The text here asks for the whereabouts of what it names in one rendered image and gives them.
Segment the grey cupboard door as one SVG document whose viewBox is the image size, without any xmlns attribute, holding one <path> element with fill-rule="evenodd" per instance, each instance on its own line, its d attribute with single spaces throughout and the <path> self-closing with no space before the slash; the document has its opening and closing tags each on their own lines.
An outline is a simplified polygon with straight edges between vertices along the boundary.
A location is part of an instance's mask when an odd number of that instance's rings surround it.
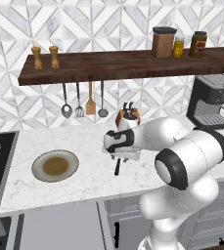
<svg viewBox="0 0 224 250">
<path fill-rule="evenodd" d="M 119 247 L 114 247 L 115 227 L 119 222 Z M 149 234 L 151 222 L 144 219 L 139 211 L 109 215 L 109 225 L 114 250 L 138 250 L 141 241 Z"/>
</svg>

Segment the knife block with black knives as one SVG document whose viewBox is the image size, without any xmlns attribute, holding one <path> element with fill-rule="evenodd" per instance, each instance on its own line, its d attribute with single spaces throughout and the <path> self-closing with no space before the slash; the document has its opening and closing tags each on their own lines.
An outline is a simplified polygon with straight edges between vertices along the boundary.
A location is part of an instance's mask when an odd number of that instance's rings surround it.
<svg viewBox="0 0 224 250">
<path fill-rule="evenodd" d="M 141 124 L 141 117 L 137 107 L 133 103 L 124 103 L 115 119 L 115 125 L 118 131 L 134 128 Z"/>
</svg>

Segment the hanging metal spoon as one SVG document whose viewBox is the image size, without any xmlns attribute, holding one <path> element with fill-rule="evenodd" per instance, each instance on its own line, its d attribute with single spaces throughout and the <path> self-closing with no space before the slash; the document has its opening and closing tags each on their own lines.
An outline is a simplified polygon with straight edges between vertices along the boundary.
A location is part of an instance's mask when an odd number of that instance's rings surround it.
<svg viewBox="0 0 224 250">
<path fill-rule="evenodd" d="M 109 112 L 104 108 L 104 81 L 101 81 L 101 109 L 98 111 L 100 117 L 105 118 Z"/>
</svg>

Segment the hanging wooden spatula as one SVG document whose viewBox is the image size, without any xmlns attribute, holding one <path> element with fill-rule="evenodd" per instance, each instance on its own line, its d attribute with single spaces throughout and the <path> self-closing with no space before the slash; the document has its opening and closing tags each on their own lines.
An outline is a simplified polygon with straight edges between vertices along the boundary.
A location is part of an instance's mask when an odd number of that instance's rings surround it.
<svg viewBox="0 0 224 250">
<path fill-rule="evenodd" d="M 86 114 L 87 115 L 94 115 L 96 113 L 96 103 L 93 101 L 92 98 L 92 82 L 88 83 L 88 101 L 86 103 Z"/>
</svg>

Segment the wooden pepper mill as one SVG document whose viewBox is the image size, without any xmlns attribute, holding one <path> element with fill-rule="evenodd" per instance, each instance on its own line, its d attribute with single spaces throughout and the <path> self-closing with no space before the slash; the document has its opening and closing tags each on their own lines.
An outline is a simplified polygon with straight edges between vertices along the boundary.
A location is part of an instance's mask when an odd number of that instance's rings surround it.
<svg viewBox="0 0 224 250">
<path fill-rule="evenodd" d="M 52 57 L 52 67 L 59 68 L 60 64 L 58 61 L 58 47 L 57 46 L 50 46 L 49 51 L 50 51 L 51 57 Z"/>
<path fill-rule="evenodd" d="M 42 61 L 40 60 L 41 49 L 39 47 L 32 47 L 31 52 L 34 56 L 34 68 L 41 69 L 42 68 Z"/>
</svg>

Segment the small yellow spice jar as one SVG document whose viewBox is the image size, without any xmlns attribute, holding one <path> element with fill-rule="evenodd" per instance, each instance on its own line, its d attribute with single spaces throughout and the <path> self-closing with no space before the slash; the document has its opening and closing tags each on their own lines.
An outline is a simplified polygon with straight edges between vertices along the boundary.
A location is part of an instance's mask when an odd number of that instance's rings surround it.
<svg viewBox="0 0 224 250">
<path fill-rule="evenodd" d="M 172 57 L 175 59 L 180 59 L 183 54 L 184 39 L 182 37 L 176 37 L 172 50 Z"/>
</svg>

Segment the hanging metal ladle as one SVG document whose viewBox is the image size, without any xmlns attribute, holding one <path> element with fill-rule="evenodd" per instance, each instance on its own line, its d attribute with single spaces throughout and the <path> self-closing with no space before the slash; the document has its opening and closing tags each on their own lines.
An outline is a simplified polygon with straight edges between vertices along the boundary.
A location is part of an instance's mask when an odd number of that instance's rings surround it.
<svg viewBox="0 0 224 250">
<path fill-rule="evenodd" d="M 65 104 L 62 106 L 62 115 L 65 118 L 70 118 L 72 115 L 72 108 L 71 106 L 67 103 L 66 99 L 67 99 L 67 88 L 66 88 L 66 84 L 63 84 L 63 92 L 64 92 L 64 100 L 65 100 Z"/>
</svg>

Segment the grey drawer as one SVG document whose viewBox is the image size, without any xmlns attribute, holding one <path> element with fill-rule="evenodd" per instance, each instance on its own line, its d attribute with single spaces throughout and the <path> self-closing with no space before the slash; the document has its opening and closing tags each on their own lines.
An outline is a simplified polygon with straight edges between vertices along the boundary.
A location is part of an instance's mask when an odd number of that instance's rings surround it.
<svg viewBox="0 0 224 250">
<path fill-rule="evenodd" d="M 207 235 L 199 238 L 192 238 L 188 245 L 187 250 L 202 250 L 205 248 L 219 246 L 219 238 L 224 240 L 224 231 L 218 232 L 215 235 Z"/>
<path fill-rule="evenodd" d="M 102 202 L 24 214 L 19 250 L 114 250 Z"/>
<path fill-rule="evenodd" d="M 202 209 L 197 220 L 195 233 L 217 228 L 224 228 L 224 208 L 212 209 L 212 207 L 207 207 Z"/>
</svg>

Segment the black and grey coffee machine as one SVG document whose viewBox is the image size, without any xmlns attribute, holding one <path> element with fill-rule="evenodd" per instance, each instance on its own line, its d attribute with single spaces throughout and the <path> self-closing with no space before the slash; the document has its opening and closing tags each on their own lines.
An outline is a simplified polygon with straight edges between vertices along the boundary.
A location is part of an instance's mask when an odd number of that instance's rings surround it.
<svg viewBox="0 0 224 250">
<path fill-rule="evenodd" d="M 222 130 L 221 108 L 224 108 L 224 74 L 196 76 L 186 114 L 189 120 L 197 127 Z"/>
</svg>

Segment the hanging metal slotted spatula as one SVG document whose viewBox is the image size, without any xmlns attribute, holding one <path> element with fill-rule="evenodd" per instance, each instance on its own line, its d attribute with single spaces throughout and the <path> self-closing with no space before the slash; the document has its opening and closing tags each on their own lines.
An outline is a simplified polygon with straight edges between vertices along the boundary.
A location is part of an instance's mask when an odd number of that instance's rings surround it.
<svg viewBox="0 0 224 250">
<path fill-rule="evenodd" d="M 79 90 L 79 83 L 76 83 L 76 94 L 77 94 L 77 108 L 75 109 L 75 116 L 77 118 L 81 118 L 84 116 L 84 108 L 79 104 L 80 103 L 80 90 Z"/>
</svg>

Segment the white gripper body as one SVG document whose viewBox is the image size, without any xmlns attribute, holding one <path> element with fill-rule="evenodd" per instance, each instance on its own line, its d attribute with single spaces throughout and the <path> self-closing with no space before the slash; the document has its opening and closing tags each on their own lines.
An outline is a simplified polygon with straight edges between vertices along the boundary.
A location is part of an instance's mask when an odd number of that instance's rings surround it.
<svg viewBox="0 0 224 250">
<path fill-rule="evenodd" d="M 111 153 L 112 159 L 123 158 L 125 161 L 127 160 L 134 160 L 139 161 L 141 156 L 141 149 L 126 146 L 126 147 L 119 147 L 115 150 L 115 152 Z"/>
</svg>

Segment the brown canister with black lid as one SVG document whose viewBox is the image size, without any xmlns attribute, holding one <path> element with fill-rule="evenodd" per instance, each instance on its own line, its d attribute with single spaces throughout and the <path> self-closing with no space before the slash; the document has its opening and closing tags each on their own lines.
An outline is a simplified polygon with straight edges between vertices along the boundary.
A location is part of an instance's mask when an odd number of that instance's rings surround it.
<svg viewBox="0 0 224 250">
<path fill-rule="evenodd" d="M 153 32 L 153 56 L 158 59 L 170 58 L 177 29 L 167 26 L 155 26 Z"/>
</svg>

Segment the mustard jar with red label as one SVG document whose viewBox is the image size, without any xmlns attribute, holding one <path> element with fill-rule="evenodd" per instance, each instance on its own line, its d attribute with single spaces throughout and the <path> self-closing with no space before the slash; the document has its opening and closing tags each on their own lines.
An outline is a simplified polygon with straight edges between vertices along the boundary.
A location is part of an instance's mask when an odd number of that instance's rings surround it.
<svg viewBox="0 0 224 250">
<path fill-rule="evenodd" d="M 196 31 L 192 37 L 191 48 L 189 56 L 191 58 L 199 59 L 203 56 L 207 34 L 205 31 Z"/>
</svg>

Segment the grey plate with brown centre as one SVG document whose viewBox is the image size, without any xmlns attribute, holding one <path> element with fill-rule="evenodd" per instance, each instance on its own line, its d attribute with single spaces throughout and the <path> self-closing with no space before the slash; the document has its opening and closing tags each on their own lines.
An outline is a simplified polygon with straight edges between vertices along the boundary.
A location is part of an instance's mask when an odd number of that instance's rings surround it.
<svg viewBox="0 0 224 250">
<path fill-rule="evenodd" d="M 39 155 L 32 163 L 33 176 L 45 183 L 63 181 L 78 169 L 77 156 L 68 150 L 55 149 Z"/>
</svg>

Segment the dark wooden wall shelf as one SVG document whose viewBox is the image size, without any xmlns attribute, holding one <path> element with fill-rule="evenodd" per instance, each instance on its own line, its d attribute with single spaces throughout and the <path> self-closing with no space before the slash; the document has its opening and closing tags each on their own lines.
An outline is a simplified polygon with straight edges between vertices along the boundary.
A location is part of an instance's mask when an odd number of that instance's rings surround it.
<svg viewBox="0 0 224 250">
<path fill-rule="evenodd" d="M 224 73 L 224 47 L 206 48 L 201 59 L 157 59 L 151 50 L 58 54 L 59 69 L 51 67 L 51 55 L 40 56 L 43 68 L 34 68 L 28 55 L 18 78 L 20 86 Z"/>
</svg>

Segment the grey drawer front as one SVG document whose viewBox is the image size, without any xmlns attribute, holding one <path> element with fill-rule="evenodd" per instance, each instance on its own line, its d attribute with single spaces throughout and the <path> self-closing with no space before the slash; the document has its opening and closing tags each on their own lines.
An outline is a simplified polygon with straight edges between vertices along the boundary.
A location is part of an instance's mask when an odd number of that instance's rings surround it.
<svg viewBox="0 0 224 250">
<path fill-rule="evenodd" d="M 217 228 L 224 228 L 224 208 L 212 209 L 212 207 L 207 207 L 202 209 L 197 220 L 195 233 Z"/>
<path fill-rule="evenodd" d="M 192 238 L 188 245 L 187 250 L 202 250 L 205 248 L 219 246 L 219 238 L 224 240 L 224 231 L 218 232 L 215 235 L 207 235 L 199 238 Z"/>
</svg>

